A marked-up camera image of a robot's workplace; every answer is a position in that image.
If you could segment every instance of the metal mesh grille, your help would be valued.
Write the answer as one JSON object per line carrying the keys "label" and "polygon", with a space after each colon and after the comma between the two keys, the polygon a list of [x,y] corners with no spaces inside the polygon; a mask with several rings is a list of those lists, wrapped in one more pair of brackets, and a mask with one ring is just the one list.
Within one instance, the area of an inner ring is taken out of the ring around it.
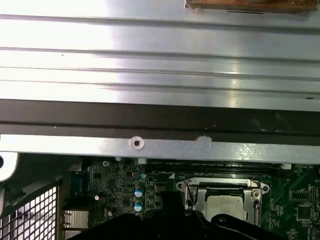
{"label": "metal mesh grille", "polygon": [[0,219],[0,240],[55,240],[57,188]]}

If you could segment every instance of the microchip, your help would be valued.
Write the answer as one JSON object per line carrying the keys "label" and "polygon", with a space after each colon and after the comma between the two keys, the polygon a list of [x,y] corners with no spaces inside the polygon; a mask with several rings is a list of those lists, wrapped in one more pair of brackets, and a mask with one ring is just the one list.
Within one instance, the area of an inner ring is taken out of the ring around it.
{"label": "microchip", "polygon": [[161,196],[159,193],[155,194],[155,205],[157,205],[157,204],[159,204],[159,205],[161,204]]}
{"label": "microchip", "polygon": [[310,220],[311,219],[311,207],[310,206],[298,206],[297,219],[298,220]]}
{"label": "microchip", "polygon": [[125,207],[129,207],[131,204],[130,198],[124,198],[122,199],[122,205]]}
{"label": "microchip", "polygon": [[291,193],[291,199],[295,202],[307,202],[309,200],[308,191],[293,191]]}
{"label": "microchip", "polygon": [[132,177],[133,177],[134,179],[138,179],[138,178],[139,178],[139,173],[138,173],[137,171],[134,171],[134,172],[132,173]]}
{"label": "microchip", "polygon": [[155,184],[155,191],[156,191],[157,193],[161,193],[161,192],[166,191],[166,183],[164,183],[164,182],[157,182],[157,183]]}

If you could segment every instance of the screw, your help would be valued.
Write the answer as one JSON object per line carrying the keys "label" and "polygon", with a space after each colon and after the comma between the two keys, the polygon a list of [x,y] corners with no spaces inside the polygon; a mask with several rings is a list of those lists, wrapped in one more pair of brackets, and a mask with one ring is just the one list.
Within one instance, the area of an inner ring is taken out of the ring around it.
{"label": "screw", "polygon": [[129,146],[136,151],[140,151],[145,147],[145,141],[140,136],[134,136],[129,140]]}
{"label": "screw", "polygon": [[102,165],[104,167],[109,167],[110,166],[110,162],[109,161],[103,161]]}
{"label": "screw", "polygon": [[253,195],[254,198],[257,199],[257,198],[260,197],[260,192],[256,190],[256,191],[254,191],[254,192],[252,193],[252,195]]}

